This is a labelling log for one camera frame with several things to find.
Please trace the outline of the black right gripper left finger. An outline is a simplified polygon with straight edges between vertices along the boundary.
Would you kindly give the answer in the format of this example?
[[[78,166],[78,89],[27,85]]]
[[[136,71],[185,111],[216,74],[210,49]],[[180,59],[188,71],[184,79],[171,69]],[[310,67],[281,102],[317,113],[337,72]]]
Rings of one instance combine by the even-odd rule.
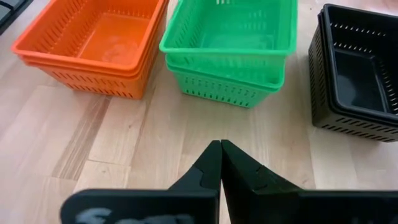
[[[213,140],[166,190],[86,189],[64,201],[62,223],[218,224],[221,142]]]

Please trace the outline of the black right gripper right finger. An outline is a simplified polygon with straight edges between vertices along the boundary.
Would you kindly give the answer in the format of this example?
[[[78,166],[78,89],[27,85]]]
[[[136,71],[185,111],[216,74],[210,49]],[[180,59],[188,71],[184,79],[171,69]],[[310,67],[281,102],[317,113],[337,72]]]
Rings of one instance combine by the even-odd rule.
[[[397,192],[305,190],[229,140],[222,175],[231,223],[397,223]]]

